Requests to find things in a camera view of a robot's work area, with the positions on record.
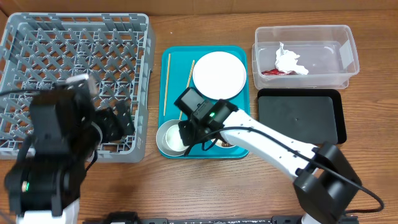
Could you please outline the white tissue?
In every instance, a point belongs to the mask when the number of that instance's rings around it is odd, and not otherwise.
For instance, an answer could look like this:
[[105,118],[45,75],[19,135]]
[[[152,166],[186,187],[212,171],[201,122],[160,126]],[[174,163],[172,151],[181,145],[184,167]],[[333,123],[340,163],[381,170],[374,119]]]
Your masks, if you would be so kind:
[[291,50],[285,50],[284,44],[280,42],[279,49],[275,52],[275,68],[283,73],[296,73],[298,75],[307,75],[309,71],[302,65],[298,65],[300,55]]

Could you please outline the brown food scrap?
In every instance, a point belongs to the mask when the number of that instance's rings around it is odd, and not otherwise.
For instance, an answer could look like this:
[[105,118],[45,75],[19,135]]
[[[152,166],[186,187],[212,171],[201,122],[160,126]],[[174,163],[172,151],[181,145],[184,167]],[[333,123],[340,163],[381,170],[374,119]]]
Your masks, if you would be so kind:
[[233,147],[233,145],[231,145],[231,144],[229,144],[229,143],[227,143],[227,142],[222,142],[222,143],[221,143],[221,146],[222,146],[222,147],[225,147],[225,148]]

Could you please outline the small white bowl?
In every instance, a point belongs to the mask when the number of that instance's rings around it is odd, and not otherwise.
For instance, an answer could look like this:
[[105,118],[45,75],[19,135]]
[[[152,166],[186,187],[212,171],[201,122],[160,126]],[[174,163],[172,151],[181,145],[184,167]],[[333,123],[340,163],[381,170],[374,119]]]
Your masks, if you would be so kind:
[[231,145],[231,144],[229,144],[229,143],[223,142],[223,141],[220,140],[220,139],[217,139],[217,140],[214,139],[213,142],[215,142],[215,145],[216,145],[216,146],[221,147],[221,148],[229,149],[229,148],[233,148],[233,147],[234,147],[234,145]]

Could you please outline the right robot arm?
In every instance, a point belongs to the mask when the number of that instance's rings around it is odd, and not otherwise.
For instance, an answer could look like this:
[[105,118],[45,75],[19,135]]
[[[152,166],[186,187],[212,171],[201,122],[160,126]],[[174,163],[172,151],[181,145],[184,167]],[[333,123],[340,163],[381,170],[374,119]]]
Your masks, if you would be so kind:
[[302,223],[338,223],[361,181],[342,151],[325,143],[317,147],[289,138],[251,118],[226,100],[176,100],[187,115],[180,122],[184,145],[220,139],[241,147],[291,178]]

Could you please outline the red snack wrapper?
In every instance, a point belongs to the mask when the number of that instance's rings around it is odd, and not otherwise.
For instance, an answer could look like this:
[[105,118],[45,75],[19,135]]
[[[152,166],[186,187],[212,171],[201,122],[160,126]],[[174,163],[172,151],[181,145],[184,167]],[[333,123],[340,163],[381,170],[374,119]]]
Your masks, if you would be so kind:
[[282,72],[278,69],[266,70],[262,72],[263,75],[295,75],[294,71],[291,72]]

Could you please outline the wooden chopstick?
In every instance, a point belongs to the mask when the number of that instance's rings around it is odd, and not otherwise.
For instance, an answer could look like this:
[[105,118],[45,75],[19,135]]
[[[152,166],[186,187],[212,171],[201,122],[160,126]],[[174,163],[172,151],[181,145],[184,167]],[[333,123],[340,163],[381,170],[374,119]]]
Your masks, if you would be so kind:
[[166,114],[167,109],[167,95],[168,95],[168,85],[169,85],[169,73],[170,73],[170,63],[171,63],[171,54],[168,54],[168,61],[167,61],[167,73],[166,73],[166,82],[165,82],[165,95],[164,95],[164,112],[163,115]]
[[[193,73],[193,68],[194,68],[194,66],[195,66],[195,60],[192,61],[192,65],[191,65],[191,68],[190,68],[190,73],[189,73],[188,80],[187,80],[187,84],[186,84],[186,87],[185,87],[185,88],[188,88],[188,87],[190,86],[190,81],[191,81],[191,79],[192,79],[192,73]],[[179,119],[182,118],[182,115],[183,115],[183,111],[180,111]]]

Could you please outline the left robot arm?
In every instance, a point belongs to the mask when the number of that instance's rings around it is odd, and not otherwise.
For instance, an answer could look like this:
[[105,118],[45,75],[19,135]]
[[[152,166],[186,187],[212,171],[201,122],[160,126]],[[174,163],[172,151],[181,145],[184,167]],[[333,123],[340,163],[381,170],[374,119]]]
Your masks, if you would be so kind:
[[97,110],[86,90],[40,90],[29,106],[34,127],[6,174],[9,208],[18,222],[75,223],[80,187],[97,147],[134,134],[130,108]]

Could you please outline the white paper cup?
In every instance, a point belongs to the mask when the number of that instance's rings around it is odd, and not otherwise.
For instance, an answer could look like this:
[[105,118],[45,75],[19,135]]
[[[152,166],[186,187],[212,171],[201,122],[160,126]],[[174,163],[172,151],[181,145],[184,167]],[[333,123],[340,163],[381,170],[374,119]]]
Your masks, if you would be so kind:
[[179,126],[177,124],[169,127],[167,130],[165,134],[165,144],[174,152],[183,152],[187,149],[187,146],[183,144]]

